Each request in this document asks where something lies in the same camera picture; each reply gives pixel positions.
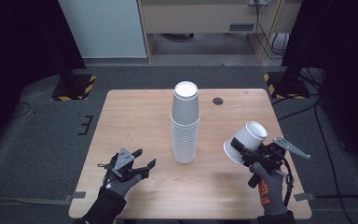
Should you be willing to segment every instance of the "gray carpet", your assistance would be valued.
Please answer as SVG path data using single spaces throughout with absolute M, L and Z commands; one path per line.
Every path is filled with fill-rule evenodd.
M 237 66 L 89 67 L 97 79 L 88 99 L 68 102 L 50 101 L 58 76 L 33 83 L 23 90 L 13 118 L 0 134 L 0 198 L 63 201 L 66 195 L 74 192 L 109 90 L 173 89 L 183 80 L 196 83 L 200 89 L 267 89 L 263 74 L 280 70 L 280 67 Z M 277 118 L 282 118 L 312 106 L 317 99 L 318 96 L 307 100 L 285 100 L 274 105 L 274 110 Z M 358 195 L 358 155 L 341 149 L 329 117 L 320 106 L 317 106 L 317 113 L 337 172 L 340 192 Z M 79 135 L 85 132 L 82 124 L 89 121 L 86 116 L 93 116 L 92 123 L 87 134 Z M 293 156 L 305 191 L 317 196 L 337 194 L 313 108 L 283 119 L 280 125 L 285 138 L 311 155 L 309 161 Z M 358 223 L 358 198 L 345 198 L 343 202 L 353 223 Z M 337 198 L 317 199 L 311 201 L 310 206 L 312 218 L 298 223 L 350 223 Z M 0 223 L 71 223 L 73 220 L 68 216 L 68 210 L 69 205 L 0 203 Z M 188 220 L 186 223 L 212 222 Z M 138 223 L 176 221 L 139 220 Z

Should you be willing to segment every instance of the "metal bracket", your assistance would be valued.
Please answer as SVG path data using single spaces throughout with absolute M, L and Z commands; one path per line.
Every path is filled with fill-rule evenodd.
M 300 201 L 304 201 L 304 200 L 307 200 L 307 201 L 312 201 L 314 199 L 316 199 L 315 195 L 313 193 L 299 193 L 299 194 L 295 194 L 295 199 L 297 202 L 300 202 Z
M 119 170 L 134 160 L 135 157 L 126 148 L 122 147 L 118 152 L 115 167 L 112 169 L 113 173 L 123 177 Z
M 295 147 L 295 145 L 291 144 L 289 141 L 284 139 L 283 137 L 277 137 L 274 140 L 272 140 L 276 145 L 296 154 L 299 157 L 302 157 L 304 159 L 309 160 L 310 155 L 305 154 L 303 151 L 301 151 L 298 147 Z

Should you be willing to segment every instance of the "paper cup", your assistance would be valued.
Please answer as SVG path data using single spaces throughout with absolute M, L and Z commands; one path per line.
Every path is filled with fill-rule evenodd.
M 176 85 L 171 116 L 174 122 L 185 126 L 200 118 L 199 90 L 194 83 L 183 81 Z
M 256 121 L 249 121 L 223 144 L 223 149 L 234 162 L 243 164 L 244 160 L 242 159 L 242 155 L 231 145 L 234 137 L 237 138 L 245 148 L 255 151 L 263 143 L 267 135 L 267 130 L 261 124 Z

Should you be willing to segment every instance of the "black curtain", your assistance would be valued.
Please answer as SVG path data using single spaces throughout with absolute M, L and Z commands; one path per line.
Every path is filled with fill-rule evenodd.
M 304 0 L 282 65 L 325 71 L 325 108 L 344 148 L 358 152 L 358 1 Z
M 44 32 L 68 69 L 85 68 L 57 0 L 0 0 L 0 130 L 26 85 L 58 74 Z

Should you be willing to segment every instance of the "white panel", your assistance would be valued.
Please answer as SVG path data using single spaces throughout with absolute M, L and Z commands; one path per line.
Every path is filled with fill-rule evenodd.
M 59 0 L 83 58 L 146 58 L 136 0 Z

